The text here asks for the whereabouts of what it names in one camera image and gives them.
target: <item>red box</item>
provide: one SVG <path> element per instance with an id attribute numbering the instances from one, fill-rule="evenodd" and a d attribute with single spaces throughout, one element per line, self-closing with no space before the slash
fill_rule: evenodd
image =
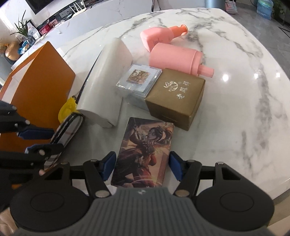
<path id="1" fill-rule="evenodd" d="M 52 20 L 51 22 L 48 23 L 49 27 L 52 29 L 58 24 L 57 19 Z"/>
<path id="2" fill-rule="evenodd" d="M 46 24 L 45 26 L 43 26 L 40 30 L 39 30 L 39 32 L 41 33 L 41 35 L 44 35 L 44 34 L 46 34 L 48 31 L 50 31 L 51 30 L 51 28 L 49 27 L 49 25 L 48 24 Z"/>

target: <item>black circular mount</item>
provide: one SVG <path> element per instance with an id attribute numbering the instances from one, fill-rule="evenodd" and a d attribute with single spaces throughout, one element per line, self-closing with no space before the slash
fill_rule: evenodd
<path id="1" fill-rule="evenodd" d="M 16 224 L 35 232 L 66 228 L 79 221 L 88 209 L 88 197 L 63 180 L 31 184 L 16 194 L 10 203 Z"/>
<path id="2" fill-rule="evenodd" d="M 274 211 L 271 198 L 248 180 L 216 183 L 197 196 L 195 206 L 207 221 L 232 231 L 265 226 Z"/>

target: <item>gray trash can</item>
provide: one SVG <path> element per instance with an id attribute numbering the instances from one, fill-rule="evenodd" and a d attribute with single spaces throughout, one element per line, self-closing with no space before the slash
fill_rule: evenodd
<path id="1" fill-rule="evenodd" d="M 225 0 L 205 0 L 204 5 L 206 8 L 219 8 L 225 10 Z"/>

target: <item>metal screw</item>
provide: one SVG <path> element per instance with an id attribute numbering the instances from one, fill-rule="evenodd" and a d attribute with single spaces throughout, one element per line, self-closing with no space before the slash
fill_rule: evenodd
<path id="1" fill-rule="evenodd" d="M 110 193 L 107 190 L 99 190 L 96 191 L 95 195 L 98 198 L 106 198 L 109 197 Z"/>
<path id="2" fill-rule="evenodd" d="M 189 191 L 185 190 L 185 189 L 179 189 L 175 191 L 175 195 L 177 197 L 187 197 L 189 196 Z"/>
<path id="3" fill-rule="evenodd" d="M 146 193 L 146 191 L 144 189 L 141 189 L 141 190 L 137 191 L 137 193 L 139 193 L 140 195 L 143 195 Z"/>
<path id="4" fill-rule="evenodd" d="M 42 150 L 42 149 L 40 149 L 40 150 L 38 151 L 38 153 L 39 153 L 40 155 L 42 155 L 42 156 L 44 156 L 44 155 L 45 155 L 45 151 L 44 151 L 44 150 Z"/>

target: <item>plant pot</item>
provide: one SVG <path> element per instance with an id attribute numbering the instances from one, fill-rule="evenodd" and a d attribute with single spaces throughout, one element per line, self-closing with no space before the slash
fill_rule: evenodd
<path id="1" fill-rule="evenodd" d="M 31 36 L 31 35 L 28 35 L 28 37 L 26 38 L 26 40 L 30 44 L 30 46 L 32 46 L 36 42 L 35 38 L 33 36 Z"/>

